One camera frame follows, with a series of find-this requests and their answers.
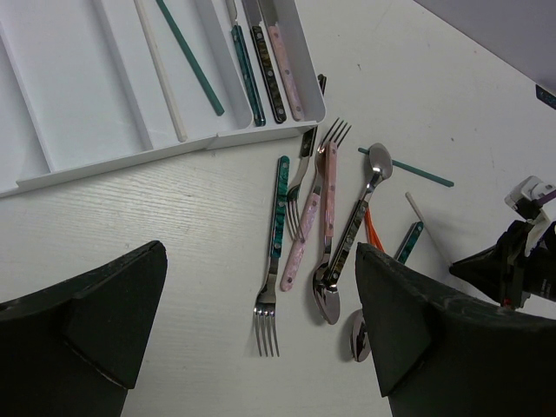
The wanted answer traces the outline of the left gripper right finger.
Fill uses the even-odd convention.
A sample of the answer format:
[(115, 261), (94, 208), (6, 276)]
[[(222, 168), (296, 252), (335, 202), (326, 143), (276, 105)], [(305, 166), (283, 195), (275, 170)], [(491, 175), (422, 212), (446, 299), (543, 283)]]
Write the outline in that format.
[[(361, 243), (355, 277), (395, 416), (552, 416), (555, 322), (466, 295)], [(383, 287), (382, 271), (395, 273)]]

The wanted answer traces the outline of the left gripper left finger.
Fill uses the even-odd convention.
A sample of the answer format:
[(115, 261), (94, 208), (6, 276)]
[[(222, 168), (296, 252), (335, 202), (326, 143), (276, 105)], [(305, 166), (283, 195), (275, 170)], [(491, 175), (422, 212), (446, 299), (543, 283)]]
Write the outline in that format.
[(1, 305), (3, 416), (119, 416), (135, 388), (168, 269), (152, 241)]

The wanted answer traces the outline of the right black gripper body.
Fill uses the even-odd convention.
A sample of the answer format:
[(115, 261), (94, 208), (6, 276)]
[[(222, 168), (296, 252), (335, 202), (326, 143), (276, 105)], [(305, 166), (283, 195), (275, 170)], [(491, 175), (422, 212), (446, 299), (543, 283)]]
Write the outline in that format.
[(514, 221), (500, 238), (503, 269), (500, 290), (502, 307), (523, 308), (529, 295), (555, 302), (555, 222), (526, 255), (529, 223)]

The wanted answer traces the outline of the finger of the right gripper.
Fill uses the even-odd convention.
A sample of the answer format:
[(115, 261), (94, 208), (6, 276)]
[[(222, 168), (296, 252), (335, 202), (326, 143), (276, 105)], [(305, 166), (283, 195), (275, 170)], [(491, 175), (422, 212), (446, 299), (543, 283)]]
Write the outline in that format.
[(509, 245), (498, 243), (476, 255), (455, 262), (449, 272), (471, 284), (499, 304), (511, 304), (513, 268), (508, 263)]

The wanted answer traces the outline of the green handled spoon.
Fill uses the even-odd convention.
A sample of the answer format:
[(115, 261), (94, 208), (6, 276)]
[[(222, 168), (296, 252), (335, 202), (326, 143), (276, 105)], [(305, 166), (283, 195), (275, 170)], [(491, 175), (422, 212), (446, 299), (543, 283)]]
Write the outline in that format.
[[(394, 262), (394, 266), (401, 267), (405, 265), (423, 230), (423, 222), (414, 222), (412, 224), (394, 258), (391, 258), (391, 261)], [(383, 287), (388, 288), (389, 292), (391, 292), (390, 287), (394, 286), (394, 279), (396, 278), (395, 273), (398, 274), (399, 271), (392, 270), (391, 268), (388, 271), (382, 271), (381, 278)], [(371, 343), (369, 341), (367, 324), (362, 308), (355, 311), (353, 314), (349, 346), (355, 362), (363, 362), (371, 353)]]

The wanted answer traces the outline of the white chopstick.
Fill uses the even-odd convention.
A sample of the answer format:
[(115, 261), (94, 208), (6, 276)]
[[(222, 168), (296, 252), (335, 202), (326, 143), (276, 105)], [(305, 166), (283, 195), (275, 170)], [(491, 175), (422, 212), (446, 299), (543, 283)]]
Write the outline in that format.
[(175, 129), (177, 139), (179, 142), (186, 142), (188, 139), (187, 132), (180, 111), (178, 109), (174, 92), (171, 88), (169, 77), (164, 67), (160, 51), (158, 49), (154, 31), (152, 30), (149, 22), (148, 13), (145, 9), (143, 1), (134, 0), (134, 5), (136, 7), (140, 25), (142, 26), (142, 32), (149, 49), (149, 53), (151, 55), (151, 60), (156, 71), (156, 75), (162, 90), (162, 95), (167, 105), (170, 120)]
[(436, 248), (436, 250), (438, 251), (440, 256), (443, 258), (443, 260), (445, 261), (447, 266), (450, 268), (453, 265), (453, 263), (450, 259), (450, 256), (448, 255), (444, 246), (442, 245), (442, 243), (438, 239), (438, 236), (434, 233), (434, 229), (431, 227), (430, 222), (427, 220), (427, 218), (420, 211), (420, 208), (418, 207), (418, 205), (417, 205), (415, 199), (413, 198), (413, 196), (411, 195), (411, 193), (406, 192), (405, 197), (407, 199), (407, 202), (411, 206), (413, 212), (417, 215), (417, 217), (420, 219), (420, 221), (423, 222), (423, 226), (424, 226), (425, 230), (427, 231), (427, 233), (429, 234), (430, 239), (431, 239), (434, 247)]

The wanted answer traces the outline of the teal chopstick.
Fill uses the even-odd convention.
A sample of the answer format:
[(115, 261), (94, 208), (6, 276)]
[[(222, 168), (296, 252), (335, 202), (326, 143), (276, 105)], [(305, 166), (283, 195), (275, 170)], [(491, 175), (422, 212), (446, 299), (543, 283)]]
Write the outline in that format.
[(426, 171), (423, 170), (423, 169), (418, 169), (418, 168), (416, 168), (416, 167), (413, 167), (413, 166), (411, 166), (411, 165), (405, 164), (405, 163), (403, 163), (403, 162), (399, 162), (399, 161), (396, 161), (396, 160), (391, 160), (391, 165), (392, 165), (393, 167), (397, 167), (397, 168), (406, 170), (407, 172), (410, 172), (410, 173), (412, 173), (412, 174), (414, 174), (414, 175), (417, 175), (417, 176), (420, 176), (420, 177), (422, 177), (422, 178), (425, 178), (425, 179), (427, 179), (427, 180), (429, 180), (429, 181), (438, 183), (438, 184), (440, 184), (440, 185), (442, 185), (442, 186), (444, 186), (444, 187), (451, 188), (451, 187), (454, 186), (454, 182), (449, 181), (448, 179), (445, 179), (445, 178), (442, 178), (442, 177), (440, 177), (440, 176), (431, 174), (431, 173), (429, 173), (429, 172), (426, 172)]
[(183, 55), (188, 61), (190, 68), (193, 70), (193, 73), (197, 81), (201, 85), (201, 88), (205, 96), (207, 97), (210, 105), (212, 106), (214, 112), (216, 113), (217, 116), (222, 116), (225, 112), (223, 105), (219, 100), (219, 98), (217, 97), (208, 78), (205, 76), (201, 65), (198, 63), (192, 49), (189, 47), (189, 44), (186, 41), (184, 35), (182, 34), (177, 22), (173, 18), (169, 10), (169, 7), (163, 0), (156, 0), (156, 4), (158, 6), (158, 9), (161, 11), (167, 25), (169, 26), (169, 29), (172, 32), (175, 40), (177, 41)]

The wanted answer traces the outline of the pink handled knife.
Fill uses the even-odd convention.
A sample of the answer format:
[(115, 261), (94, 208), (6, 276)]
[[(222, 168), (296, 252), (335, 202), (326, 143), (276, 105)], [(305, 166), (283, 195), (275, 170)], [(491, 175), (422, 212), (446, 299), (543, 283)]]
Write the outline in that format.
[(292, 116), (296, 121), (301, 121), (304, 119), (304, 111), (288, 58), (286, 45), (283, 41), (275, 2), (271, 0), (260, 0), (259, 8), (268, 30), (270, 42), (275, 53), (275, 60), (279, 67)]

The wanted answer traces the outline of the dark handled knife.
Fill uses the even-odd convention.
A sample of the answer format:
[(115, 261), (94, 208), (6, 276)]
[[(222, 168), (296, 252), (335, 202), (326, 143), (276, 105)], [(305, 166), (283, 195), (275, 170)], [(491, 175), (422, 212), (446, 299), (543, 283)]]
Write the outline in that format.
[(261, 26), (262, 15), (256, 0), (242, 0), (243, 9), (247, 18), (249, 32), (253, 39), (255, 52), (260, 65), (263, 82), (268, 93), (268, 100), (273, 112), (273, 117), (278, 124), (287, 120), (286, 110), (281, 98), (279, 84), (276, 79), (275, 69), (270, 57), (264, 30)]

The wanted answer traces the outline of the green handled knife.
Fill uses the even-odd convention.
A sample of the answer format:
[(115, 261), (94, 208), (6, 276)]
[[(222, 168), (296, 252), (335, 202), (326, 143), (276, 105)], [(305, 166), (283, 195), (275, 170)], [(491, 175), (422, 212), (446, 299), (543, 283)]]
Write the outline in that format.
[(253, 114), (253, 121), (256, 127), (262, 127), (266, 125), (266, 117), (261, 104), (260, 94), (256, 86), (255, 75), (248, 55), (248, 49), (242, 27), (238, 22), (238, 12), (235, 0), (226, 0), (225, 3), (231, 24), (231, 36), (235, 46), (235, 53), (240, 65), (242, 80), (244, 82), (248, 102)]

